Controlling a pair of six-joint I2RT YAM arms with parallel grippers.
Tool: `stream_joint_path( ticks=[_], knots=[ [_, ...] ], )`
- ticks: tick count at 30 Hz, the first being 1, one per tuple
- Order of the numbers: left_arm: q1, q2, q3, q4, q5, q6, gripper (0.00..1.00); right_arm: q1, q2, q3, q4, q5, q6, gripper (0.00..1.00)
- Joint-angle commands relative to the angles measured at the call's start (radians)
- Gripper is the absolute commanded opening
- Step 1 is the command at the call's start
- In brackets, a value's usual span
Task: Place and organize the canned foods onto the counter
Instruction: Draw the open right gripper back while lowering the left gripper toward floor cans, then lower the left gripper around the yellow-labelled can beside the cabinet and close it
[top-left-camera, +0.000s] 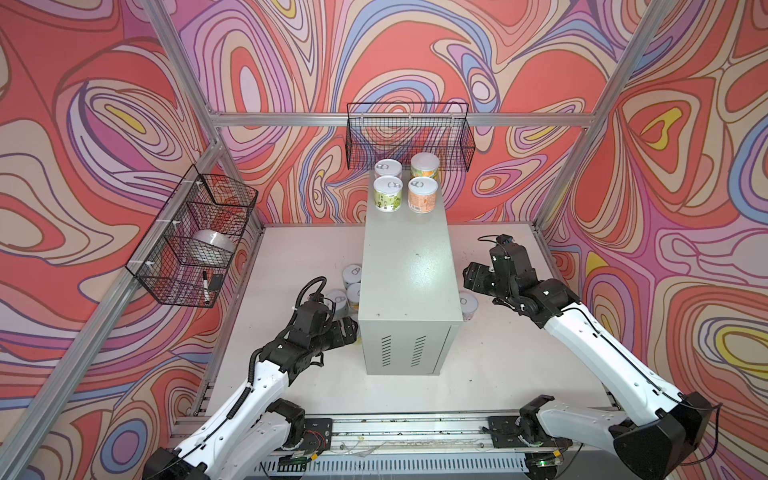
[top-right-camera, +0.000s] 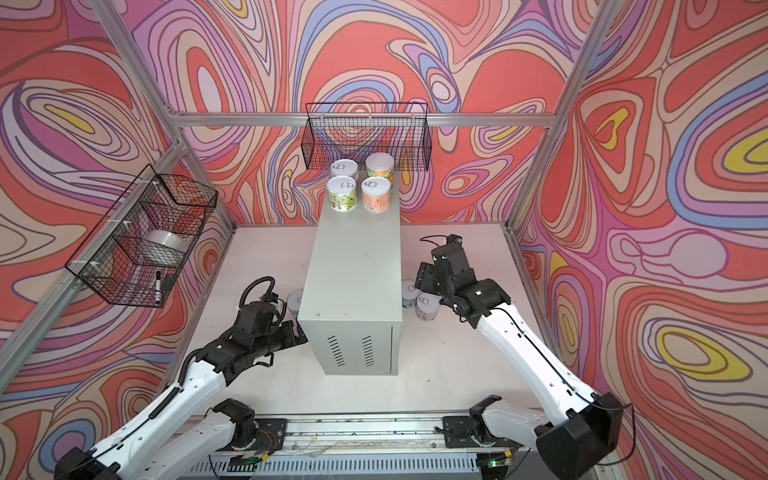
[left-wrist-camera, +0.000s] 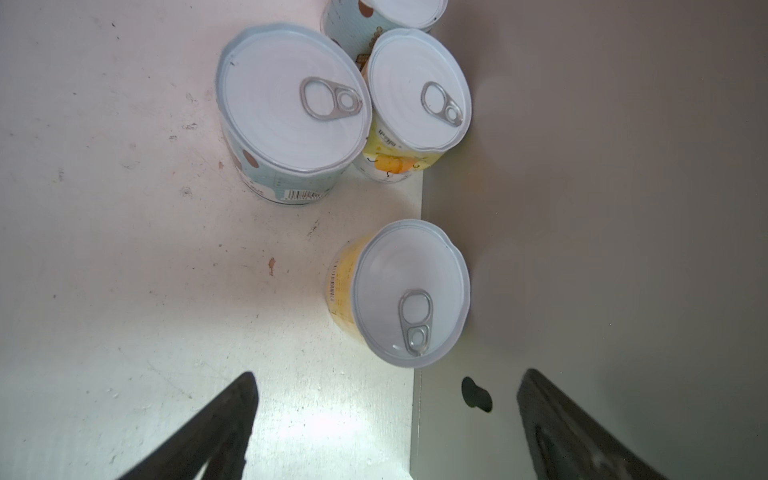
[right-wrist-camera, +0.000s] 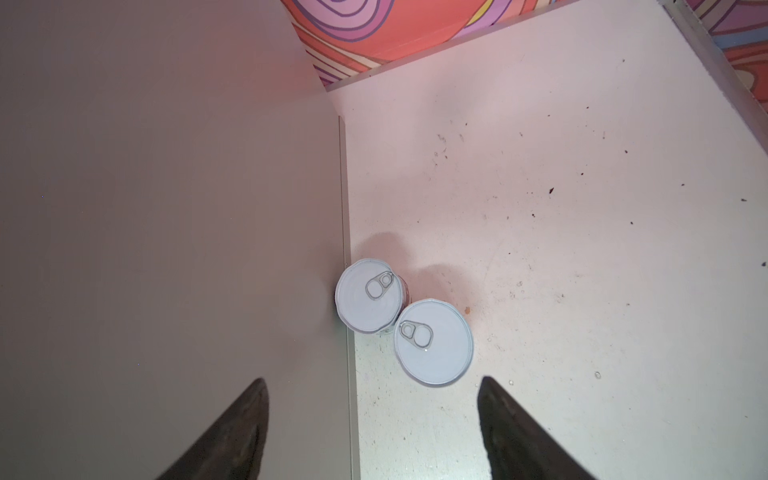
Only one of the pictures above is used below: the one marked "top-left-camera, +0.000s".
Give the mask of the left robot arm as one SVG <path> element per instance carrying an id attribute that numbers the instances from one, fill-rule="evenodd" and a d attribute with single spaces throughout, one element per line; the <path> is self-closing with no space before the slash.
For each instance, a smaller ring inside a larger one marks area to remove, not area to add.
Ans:
<path id="1" fill-rule="evenodd" d="M 323 367 L 327 351 L 358 336 L 357 322 L 338 318 L 323 295 L 326 284 L 317 276 L 302 287 L 286 327 L 251 353 L 244 382 L 178 446 L 157 449 L 143 479 L 244 479 L 273 452 L 303 442 L 305 410 L 284 392 L 307 369 Z"/>

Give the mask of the orange green lidded can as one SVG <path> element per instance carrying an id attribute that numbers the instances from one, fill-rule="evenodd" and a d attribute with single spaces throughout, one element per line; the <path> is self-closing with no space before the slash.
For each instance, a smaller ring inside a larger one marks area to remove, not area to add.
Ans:
<path id="1" fill-rule="evenodd" d="M 427 177 L 437 181 L 439 179 L 439 158 L 430 152 L 415 154 L 410 161 L 411 177 Z"/>

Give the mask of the yellow can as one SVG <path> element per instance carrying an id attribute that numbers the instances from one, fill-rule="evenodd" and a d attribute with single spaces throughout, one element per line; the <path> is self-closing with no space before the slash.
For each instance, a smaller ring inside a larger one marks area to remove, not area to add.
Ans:
<path id="1" fill-rule="evenodd" d="M 347 305 L 350 314 L 357 314 L 359 312 L 360 297 L 361 297 L 361 284 L 350 284 L 346 289 Z"/>

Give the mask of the green labelled can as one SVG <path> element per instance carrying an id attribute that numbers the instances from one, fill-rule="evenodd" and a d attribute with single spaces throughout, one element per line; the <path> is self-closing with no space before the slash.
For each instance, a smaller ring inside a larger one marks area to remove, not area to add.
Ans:
<path id="1" fill-rule="evenodd" d="M 382 212 L 395 212 L 402 203 L 403 182 L 396 176 L 380 176 L 373 182 L 374 206 Z"/>

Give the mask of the orange red labelled can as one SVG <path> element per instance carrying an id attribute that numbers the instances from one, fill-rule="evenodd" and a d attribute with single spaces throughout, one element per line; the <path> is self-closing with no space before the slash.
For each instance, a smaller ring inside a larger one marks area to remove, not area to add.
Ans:
<path id="1" fill-rule="evenodd" d="M 414 177 L 408 182 L 409 208 L 419 214 L 432 212 L 436 207 L 438 182 L 430 177 Z"/>

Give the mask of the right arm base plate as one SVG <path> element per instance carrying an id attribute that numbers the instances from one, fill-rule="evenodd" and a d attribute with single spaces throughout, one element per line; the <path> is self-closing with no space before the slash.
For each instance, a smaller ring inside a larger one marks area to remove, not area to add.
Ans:
<path id="1" fill-rule="evenodd" d="M 543 442 L 534 416 L 489 416 L 487 422 L 483 431 L 494 448 L 538 447 Z"/>

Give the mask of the teal can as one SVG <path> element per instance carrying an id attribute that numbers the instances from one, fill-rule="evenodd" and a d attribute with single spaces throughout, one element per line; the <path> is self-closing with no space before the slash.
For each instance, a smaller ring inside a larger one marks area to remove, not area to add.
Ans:
<path id="1" fill-rule="evenodd" d="M 335 306 L 334 318 L 341 319 L 348 315 L 348 298 L 346 291 L 333 289 L 324 293 L 325 298 Z"/>

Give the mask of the pink labelled can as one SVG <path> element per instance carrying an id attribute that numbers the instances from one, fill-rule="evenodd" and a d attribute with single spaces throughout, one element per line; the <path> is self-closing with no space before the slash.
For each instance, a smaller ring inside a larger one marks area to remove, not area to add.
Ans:
<path id="1" fill-rule="evenodd" d="M 374 173 L 377 178 L 383 176 L 402 177 L 402 164 L 394 159 L 382 159 L 375 163 Z"/>

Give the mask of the white grey can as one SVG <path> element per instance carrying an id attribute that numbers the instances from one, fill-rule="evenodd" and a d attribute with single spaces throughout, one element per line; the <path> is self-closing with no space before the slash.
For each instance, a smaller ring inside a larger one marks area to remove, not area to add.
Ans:
<path id="1" fill-rule="evenodd" d="M 463 320 L 470 321 L 479 308 L 478 299 L 468 291 L 460 291 L 459 300 Z"/>

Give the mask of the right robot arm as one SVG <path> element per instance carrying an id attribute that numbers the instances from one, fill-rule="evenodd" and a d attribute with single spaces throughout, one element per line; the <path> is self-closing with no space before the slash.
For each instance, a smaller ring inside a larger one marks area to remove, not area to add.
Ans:
<path id="1" fill-rule="evenodd" d="M 641 479 L 664 479 L 700 446 L 719 409 L 657 375 L 600 325 L 580 297 L 555 278 L 541 280 L 527 250 L 499 235 L 488 265 L 470 263 L 466 289 L 529 318 L 565 345 L 600 380 L 618 412 L 569 405 L 542 394 L 520 408 L 509 431 L 529 446 L 568 439 L 615 455 Z"/>

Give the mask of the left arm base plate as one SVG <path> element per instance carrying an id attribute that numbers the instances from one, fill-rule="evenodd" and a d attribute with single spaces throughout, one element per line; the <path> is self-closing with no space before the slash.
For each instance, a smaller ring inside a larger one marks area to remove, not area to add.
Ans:
<path id="1" fill-rule="evenodd" d="M 301 440 L 297 440 L 287 447 L 281 447 L 275 451 L 289 452 L 290 454 L 314 455 L 329 450 L 332 445 L 333 420 L 330 417 L 309 418 L 304 423 L 304 431 Z"/>

